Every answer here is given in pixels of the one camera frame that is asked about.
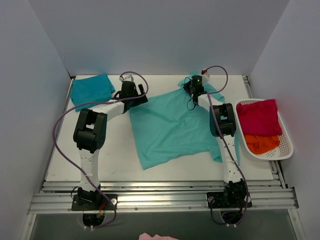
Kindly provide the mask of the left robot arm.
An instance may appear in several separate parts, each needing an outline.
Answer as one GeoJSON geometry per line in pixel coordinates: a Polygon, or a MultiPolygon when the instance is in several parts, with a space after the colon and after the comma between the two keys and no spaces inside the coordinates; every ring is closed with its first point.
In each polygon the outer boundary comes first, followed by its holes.
{"type": "Polygon", "coordinates": [[[77,196],[88,209],[95,210],[101,203],[98,158],[106,141],[108,121],[147,102],[142,84],[136,85],[132,80],[124,80],[121,90],[105,106],[80,110],[73,133],[82,169],[77,196]]]}

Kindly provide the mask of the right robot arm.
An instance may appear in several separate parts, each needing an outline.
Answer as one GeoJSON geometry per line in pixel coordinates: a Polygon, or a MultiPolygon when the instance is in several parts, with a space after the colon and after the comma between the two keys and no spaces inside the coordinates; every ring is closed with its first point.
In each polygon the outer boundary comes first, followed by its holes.
{"type": "Polygon", "coordinates": [[[204,78],[201,75],[186,77],[182,87],[196,106],[209,113],[210,133],[216,138],[223,164],[223,181],[226,185],[243,180],[236,155],[236,120],[232,104],[215,99],[205,91],[204,78]]]}

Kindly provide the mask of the mint green t-shirt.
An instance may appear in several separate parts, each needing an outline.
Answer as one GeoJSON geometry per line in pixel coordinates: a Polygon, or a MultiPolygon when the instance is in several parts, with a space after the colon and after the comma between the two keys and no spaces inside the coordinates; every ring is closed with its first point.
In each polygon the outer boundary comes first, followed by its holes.
{"type": "Polygon", "coordinates": [[[190,96],[178,89],[148,99],[129,111],[137,156],[146,170],[175,158],[209,152],[213,161],[221,162],[217,139],[210,132],[209,112],[192,108],[190,96]]]}

